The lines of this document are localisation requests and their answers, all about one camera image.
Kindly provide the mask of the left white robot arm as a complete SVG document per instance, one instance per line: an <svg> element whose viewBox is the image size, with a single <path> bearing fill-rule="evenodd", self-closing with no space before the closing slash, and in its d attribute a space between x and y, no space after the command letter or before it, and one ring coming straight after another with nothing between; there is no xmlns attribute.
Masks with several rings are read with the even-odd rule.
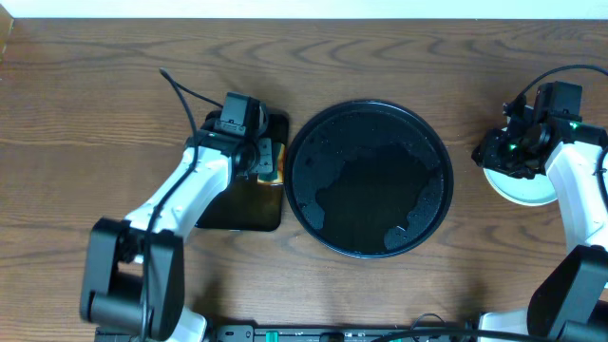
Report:
<svg viewBox="0 0 608 342"><path fill-rule="evenodd" d="M188 147L144 204L123 220L100 218L89 236L81 318L115 340L203 340L207 319L184 305L183 244L235 173L223 151Z"/></svg>

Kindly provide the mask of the light blue plate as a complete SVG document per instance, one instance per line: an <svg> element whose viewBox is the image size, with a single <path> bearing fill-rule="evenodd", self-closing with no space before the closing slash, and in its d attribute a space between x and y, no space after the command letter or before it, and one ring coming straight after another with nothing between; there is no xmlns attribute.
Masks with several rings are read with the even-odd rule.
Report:
<svg viewBox="0 0 608 342"><path fill-rule="evenodd" d="M484 168L489 185L503 198L523 206L543 206L557 200L557 194L545 175L516 179Z"/></svg>

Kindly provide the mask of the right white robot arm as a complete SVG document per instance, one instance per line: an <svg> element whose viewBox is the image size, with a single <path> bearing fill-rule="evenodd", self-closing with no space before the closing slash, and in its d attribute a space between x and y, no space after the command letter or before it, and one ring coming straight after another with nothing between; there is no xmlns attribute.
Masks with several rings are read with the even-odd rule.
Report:
<svg viewBox="0 0 608 342"><path fill-rule="evenodd" d="M607 305L607 135L582 123L493 129L474 150L482 168L514 179L549 179L560 207L568 254L527 308L485 313L479 327L506 336L604 341Z"/></svg>

